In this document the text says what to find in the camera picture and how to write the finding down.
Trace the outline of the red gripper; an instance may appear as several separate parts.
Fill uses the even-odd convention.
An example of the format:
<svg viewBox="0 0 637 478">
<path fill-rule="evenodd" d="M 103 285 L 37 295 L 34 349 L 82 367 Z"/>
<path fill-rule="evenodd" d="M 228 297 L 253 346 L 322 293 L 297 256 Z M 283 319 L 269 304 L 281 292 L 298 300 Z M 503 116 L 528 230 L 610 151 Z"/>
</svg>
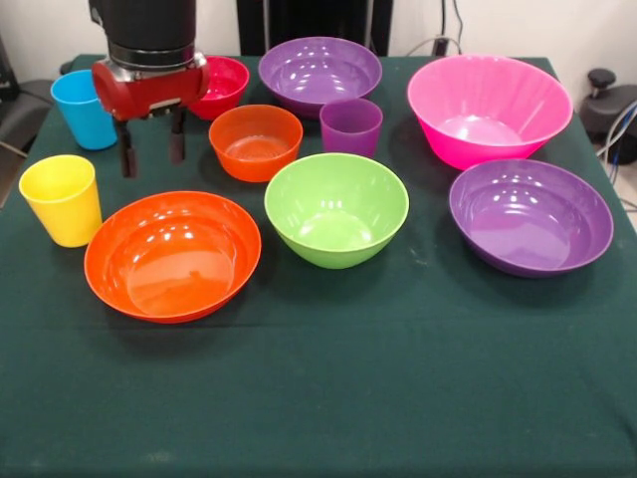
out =
<svg viewBox="0 0 637 478">
<path fill-rule="evenodd" d="M 93 83 L 105 111 L 115 119 L 123 177 L 135 178 L 137 164 L 127 120 L 145 119 L 169 109 L 198 102 L 208 91 L 210 71 L 205 56 L 196 52 L 189 63 L 167 72 L 128 70 L 110 58 L 91 68 Z M 171 115 L 169 158 L 180 163 L 185 155 L 185 111 Z"/>
</svg>

